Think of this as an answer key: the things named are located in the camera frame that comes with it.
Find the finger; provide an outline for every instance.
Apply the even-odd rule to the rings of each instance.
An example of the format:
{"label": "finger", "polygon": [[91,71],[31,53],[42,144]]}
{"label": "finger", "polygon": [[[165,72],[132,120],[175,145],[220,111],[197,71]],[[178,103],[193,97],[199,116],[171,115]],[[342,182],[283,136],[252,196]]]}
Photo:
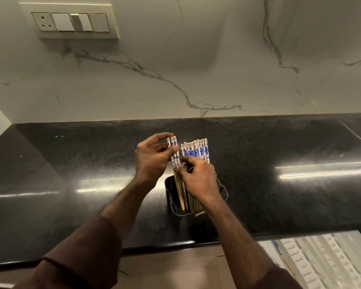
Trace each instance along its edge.
{"label": "finger", "polygon": [[159,140],[170,138],[173,135],[174,135],[173,133],[159,133],[159,134],[152,135],[151,137],[147,138],[143,142],[146,144],[154,145],[154,144],[158,143]]}
{"label": "finger", "polygon": [[181,162],[187,162],[187,163],[190,163],[192,165],[197,165],[197,164],[200,164],[200,163],[204,163],[205,161],[202,159],[202,158],[199,158],[199,157],[195,157],[195,156],[183,156],[181,159],[180,159]]}
{"label": "finger", "polygon": [[175,171],[180,175],[183,180],[187,180],[187,177],[190,176],[186,169],[180,168],[179,166],[175,167]]}
{"label": "finger", "polygon": [[165,151],[167,150],[168,146],[167,146],[167,143],[164,143],[164,144],[155,144],[153,146],[153,149],[157,152],[162,152],[162,151]]}
{"label": "finger", "polygon": [[171,159],[171,156],[173,156],[177,151],[179,150],[179,145],[171,146],[166,151],[167,160]]}

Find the left hand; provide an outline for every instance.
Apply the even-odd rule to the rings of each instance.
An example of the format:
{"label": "left hand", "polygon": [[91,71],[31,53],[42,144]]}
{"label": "left hand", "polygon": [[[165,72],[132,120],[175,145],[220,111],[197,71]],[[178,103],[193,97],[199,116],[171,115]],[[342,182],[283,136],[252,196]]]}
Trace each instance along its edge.
{"label": "left hand", "polygon": [[179,150],[178,145],[168,148],[167,143],[157,143],[159,140],[172,136],[173,133],[155,134],[138,144],[135,150],[136,180],[154,188],[158,179],[163,175],[167,162]]}

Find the brown sleeve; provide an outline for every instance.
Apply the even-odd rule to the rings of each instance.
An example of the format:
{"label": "brown sleeve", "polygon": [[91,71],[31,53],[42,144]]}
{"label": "brown sleeve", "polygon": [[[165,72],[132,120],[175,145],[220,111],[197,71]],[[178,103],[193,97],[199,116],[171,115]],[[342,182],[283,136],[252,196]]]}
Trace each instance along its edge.
{"label": "brown sleeve", "polygon": [[117,282],[121,254],[116,228],[97,216],[47,253],[14,288],[111,288]]}
{"label": "brown sleeve", "polygon": [[274,267],[252,289],[302,289],[301,285],[285,269]]}

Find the hand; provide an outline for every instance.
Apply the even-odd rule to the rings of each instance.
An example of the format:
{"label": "hand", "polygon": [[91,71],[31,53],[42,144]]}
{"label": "hand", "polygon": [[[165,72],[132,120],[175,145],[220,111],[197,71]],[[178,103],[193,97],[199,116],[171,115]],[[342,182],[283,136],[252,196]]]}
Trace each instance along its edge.
{"label": "hand", "polygon": [[171,156],[179,150],[178,145],[168,148],[167,143],[157,143],[159,140],[172,136],[173,133],[155,134],[138,144],[135,150],[135,180],[149,184],[154,188],[158,179],[163,175],[167,167],[167,162],[171,160]]}
{"label": "hand", "polygon": [[190,194],[205,208],[212,202],[222,200],[212,164],[194,156],[184,156],[180,160],[194,166],[193,173],[188,173],[185,168],[175,167]]}

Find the black granite countertop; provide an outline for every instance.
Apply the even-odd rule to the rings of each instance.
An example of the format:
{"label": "black granite countertop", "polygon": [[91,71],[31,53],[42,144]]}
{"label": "black granite countertop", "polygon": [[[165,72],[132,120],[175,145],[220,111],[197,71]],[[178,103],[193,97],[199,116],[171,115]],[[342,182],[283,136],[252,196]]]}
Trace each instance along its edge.
{"label": "black granite countertop", "polygon": [[[0,266],[34,264],[96,215],[134,174],[156,132],[208,138],[228,205],[255,238],[361,228],[361,114],[16,124],[0,136]],[[125,254],[218,242],[211,223],[176,230],[164,179]]]}

